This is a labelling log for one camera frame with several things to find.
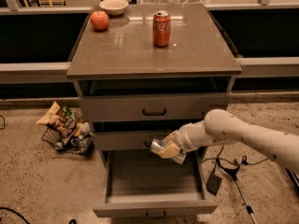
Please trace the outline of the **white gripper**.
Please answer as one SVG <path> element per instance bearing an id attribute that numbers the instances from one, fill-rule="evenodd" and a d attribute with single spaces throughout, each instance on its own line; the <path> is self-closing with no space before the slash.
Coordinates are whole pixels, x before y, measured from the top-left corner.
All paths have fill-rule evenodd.
<path id="1" fill-rule="evenodd" d="M 192 125 L 190 123 L 183 125 L 177 131 L 173 131 L 166 136 L 163 139 L 163 143 L 161 143 L 161 149 L 158 151 L 158 155 L 163 159 L 168 159 L 177 156 L 180 153 L 180 148 L 185 152 L 195 151 L 197 146 L 189 137 L 191 127 Z"/>

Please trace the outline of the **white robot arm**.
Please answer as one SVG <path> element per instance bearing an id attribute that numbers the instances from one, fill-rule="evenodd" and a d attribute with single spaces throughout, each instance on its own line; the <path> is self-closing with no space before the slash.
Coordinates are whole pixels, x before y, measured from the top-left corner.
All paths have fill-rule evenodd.
<path id="1" fill-rule="evenodd" d="M 299 173 L 299 136 L 247 123 L 232 113 L 210 110 L 202 121 L 181 126 L 162 141 L 157 154 L 174 158 L 181 151 L 213 146 L 222 140 L 234 140 L 264 154 L 272 161 Z"/>

